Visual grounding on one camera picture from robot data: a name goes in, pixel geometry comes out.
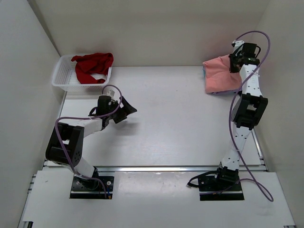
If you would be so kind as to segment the pink t shirt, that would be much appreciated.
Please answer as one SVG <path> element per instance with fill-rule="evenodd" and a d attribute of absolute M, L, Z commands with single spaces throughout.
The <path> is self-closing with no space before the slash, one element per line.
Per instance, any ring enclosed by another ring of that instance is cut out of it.
<path fill-rule="evenodd" d="M 202 64 L 207 94 L 236 91 L 240 87 L 241 76 L 230 72 L 228 55 L 204 61 Z"/>

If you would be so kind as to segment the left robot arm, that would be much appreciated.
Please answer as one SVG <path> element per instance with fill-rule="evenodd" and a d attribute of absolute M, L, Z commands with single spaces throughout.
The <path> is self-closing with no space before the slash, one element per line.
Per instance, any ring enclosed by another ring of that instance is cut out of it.
<path fill-rule="evenodd" d="M 97 181 L 96 167 L 82 156 L 84 139 L 104 130 L 111 120 L 117 124 L 136 112 L 137 109 L 123 96 L 118 101 L 111 95 L 99 96 L 97 106 L 92 108 L 87 118 L 61 117 L 56 121 L 46 149 L 46 159 L 68 168 L 83 180 Z"/>

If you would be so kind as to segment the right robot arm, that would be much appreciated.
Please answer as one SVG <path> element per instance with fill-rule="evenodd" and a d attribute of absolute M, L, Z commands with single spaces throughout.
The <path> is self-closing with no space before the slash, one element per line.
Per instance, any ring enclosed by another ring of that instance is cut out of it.
<path fill-rule="evenodd" d="M 257 44 L 244 41 L 232 43 L 233 53 L 229 57 L 230 72 L 241 76 L 239 99 L 233 104 L 229 114 L 232 128 L 231 148 L 219 164 L 216 181 L 220 184 L 232 185 L 238 180 L 240 156 L 246 140 L 255 126 L 258 125 L 267 105 L 268 99 L 263 97 L 259 86 L 260 61 L 255 53 L 260 49 Z"/>

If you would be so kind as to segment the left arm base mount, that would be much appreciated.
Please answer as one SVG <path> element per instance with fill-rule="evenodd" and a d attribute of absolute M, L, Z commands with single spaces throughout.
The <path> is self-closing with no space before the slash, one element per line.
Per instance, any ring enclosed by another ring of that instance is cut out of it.
<path fill-rule="evenodd" d="M 114 190 L 114 173 L 100 174 L 95 171 L 94 178 L 99 180 L 87 180 L 74 176 L 69 197 L 71 199 L 111 200 Z"/>

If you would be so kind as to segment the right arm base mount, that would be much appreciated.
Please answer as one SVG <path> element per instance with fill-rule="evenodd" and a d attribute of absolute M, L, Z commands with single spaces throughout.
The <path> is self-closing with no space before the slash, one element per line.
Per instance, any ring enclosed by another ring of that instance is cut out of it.
<path fill-rule="evenodd" d="M 198 188 L 200 201 L 241 201 L 244 200 L 238 170 L 217 168 L 215 171 L 191 178 L 188 187 Z"/>

